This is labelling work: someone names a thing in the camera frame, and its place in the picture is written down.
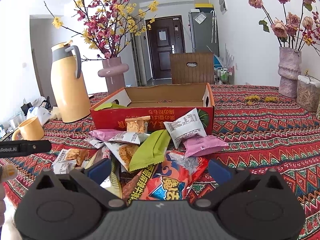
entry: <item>cardboard box on refrigerator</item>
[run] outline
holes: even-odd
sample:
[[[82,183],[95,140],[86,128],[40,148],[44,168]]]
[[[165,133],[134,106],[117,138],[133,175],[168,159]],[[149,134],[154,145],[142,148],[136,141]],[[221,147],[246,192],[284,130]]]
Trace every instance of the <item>cardboard box on refrigerator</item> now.
[[[128,108],[101,108],[106,103]],[[206,133],[212,134],[214,100],[209,83],[158,85],[121,88],[90,109],[96,129],[126,130],[126,118],[150,115],[148,131],[165,129],[163,122],[173,122],[197,108]]]

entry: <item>yellow thermos jug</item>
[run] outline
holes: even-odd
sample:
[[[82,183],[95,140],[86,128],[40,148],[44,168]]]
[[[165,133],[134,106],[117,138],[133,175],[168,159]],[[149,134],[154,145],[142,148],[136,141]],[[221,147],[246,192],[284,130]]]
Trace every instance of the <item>yellow thermos jug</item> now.
[[[52,49],[51,86],[65,123],[80,120],[90,114],[90,100],[81,72],[81,57],[72,41],[59,43]]]

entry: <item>yellow mug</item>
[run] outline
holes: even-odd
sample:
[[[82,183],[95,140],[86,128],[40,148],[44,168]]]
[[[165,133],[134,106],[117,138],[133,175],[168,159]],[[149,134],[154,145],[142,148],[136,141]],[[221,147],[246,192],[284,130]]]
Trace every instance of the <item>yellow mug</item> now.
[[[17,140],[18,133],[21,133],[24,140],[37,141],[44,136],[44,131],[41,126],[38,117],[31,117],[21,124],[19,124],[18,129],[14,131],[12,135],[12,141]]]

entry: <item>refrigerator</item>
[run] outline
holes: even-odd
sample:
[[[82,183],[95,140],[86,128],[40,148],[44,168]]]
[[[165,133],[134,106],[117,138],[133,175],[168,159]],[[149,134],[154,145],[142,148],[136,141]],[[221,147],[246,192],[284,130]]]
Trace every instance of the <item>refrigerator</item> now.
[[[213,27],[212,17],[213,13],[204,13],[206,18],[202,23],[198,23],[195,18],[199,15],[198,12],[189,13],[189,24],[192,41],[192,52],[210,52],[210,50],[219,56],[219,42],[218,34],[215,33]]]

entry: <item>textured purple vase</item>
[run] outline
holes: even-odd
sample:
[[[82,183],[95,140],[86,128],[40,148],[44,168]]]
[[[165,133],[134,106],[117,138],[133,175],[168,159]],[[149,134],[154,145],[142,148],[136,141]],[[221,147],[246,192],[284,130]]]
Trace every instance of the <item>textured purple vase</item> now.
[[[121,63],[121,57],[102,60],[102,65],[103,69],[98,71],[98,76],[106,78],[109,95],[125,87],[123,73],[129,70],[129,66]]]
[[[301,74],[301,51],[280,47],[278,74],[281,76],[279,93],[289,98],[297,97],[298,76]]]

